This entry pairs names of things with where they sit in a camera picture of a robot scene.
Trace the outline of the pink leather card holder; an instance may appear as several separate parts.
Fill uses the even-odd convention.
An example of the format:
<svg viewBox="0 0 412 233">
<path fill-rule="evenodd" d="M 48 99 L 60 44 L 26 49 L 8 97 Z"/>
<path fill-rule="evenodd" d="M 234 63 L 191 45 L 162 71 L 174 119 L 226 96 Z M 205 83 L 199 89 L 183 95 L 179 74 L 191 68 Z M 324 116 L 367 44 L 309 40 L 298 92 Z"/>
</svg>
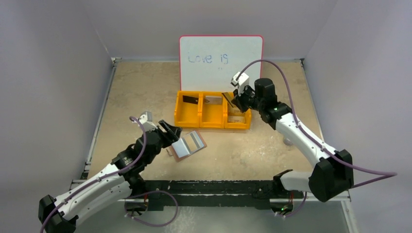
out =
<svg viewBox="0 0 412 233">
<path fill-rule="evenodd" d="M 180 162 L 207 147 L 198 131 L 191 131 L 166 148 L 167 154 Z"/>
</svg>

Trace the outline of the gold card with black stripe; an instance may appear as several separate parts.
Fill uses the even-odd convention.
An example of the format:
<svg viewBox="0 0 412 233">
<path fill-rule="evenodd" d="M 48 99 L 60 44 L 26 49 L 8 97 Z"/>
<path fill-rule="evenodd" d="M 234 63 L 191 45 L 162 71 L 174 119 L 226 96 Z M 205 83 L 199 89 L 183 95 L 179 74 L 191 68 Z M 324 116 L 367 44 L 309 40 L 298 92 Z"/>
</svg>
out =
<svg viewBox="0 0 412 233">
<path fill-rule="evenodd" d="M 230 95 L 229 92 L 223 92 L 222 96 L 224 97 L 224 99 L 227 101 L 227 104 L 231 107 L 231 108 L 235 108 L 236 106 L 233 104 L 232 100 L 233 97 Z"/>
</svg>

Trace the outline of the black credit card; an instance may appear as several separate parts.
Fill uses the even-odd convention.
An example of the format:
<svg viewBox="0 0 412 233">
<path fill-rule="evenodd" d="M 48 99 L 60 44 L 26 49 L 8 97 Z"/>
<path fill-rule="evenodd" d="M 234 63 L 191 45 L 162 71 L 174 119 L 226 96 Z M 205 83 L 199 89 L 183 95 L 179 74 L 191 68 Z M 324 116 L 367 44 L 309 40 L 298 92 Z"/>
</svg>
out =
<svg viewBox="0 0 412 233">
<path fill-rule="evenodd" d="M 183 95 L 183 96 L 182 96 L 182 102 L 185 103 L 185 104 L 195 104 L 195 105 L 198 105 L 198 103 L 199 103 L 199 97 Z"/>
</svg>

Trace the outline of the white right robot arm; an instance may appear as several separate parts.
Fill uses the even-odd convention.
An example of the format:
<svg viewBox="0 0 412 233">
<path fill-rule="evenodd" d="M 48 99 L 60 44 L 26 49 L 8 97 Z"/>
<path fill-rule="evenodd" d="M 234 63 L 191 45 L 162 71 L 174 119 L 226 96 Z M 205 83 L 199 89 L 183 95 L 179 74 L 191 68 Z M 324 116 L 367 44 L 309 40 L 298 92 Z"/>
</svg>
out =
<svg viewBox="0 0 412 233">
<path fill-rule="evenodd" d="M 321 142 L 292 112 L 291 107 L 278 101 L 271 79 L 259 78 L 254 87 L 248 78 L 231 80 L 235 90 L 231 100 L 241 112 L 258 111 L 261 119 L 289 139 L 312 165 L 311 172 L 286 170 L 274 176 L 276 188 L 312 193 L 326 202 L 354 185 L 352 156 L 346 150 L 337 151 Z"/>
</svg>

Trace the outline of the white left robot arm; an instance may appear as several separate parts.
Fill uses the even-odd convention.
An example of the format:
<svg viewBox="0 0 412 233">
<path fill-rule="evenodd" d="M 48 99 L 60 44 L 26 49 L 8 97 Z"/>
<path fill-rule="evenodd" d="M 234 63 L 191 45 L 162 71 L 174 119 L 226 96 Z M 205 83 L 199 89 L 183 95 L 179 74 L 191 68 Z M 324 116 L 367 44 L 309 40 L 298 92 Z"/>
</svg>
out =
<svg viewBox="0 0 412 233">
<path fill-rule="evenodd" d="M 142 130 L 142 136 L 128 145 L 100 172 L 78 187 L 57 197 L 44 196 L 39 201 L 40 232 L 73 233 L 84 220 L 123 199 L 151 194 L 172 195 L 163 190 L 148 189 L 140 173 L 162 149 L 180 139 L 181 127 L 160 120 L 158 125 L 142 117 L 130 117 Z"/>
</svg>

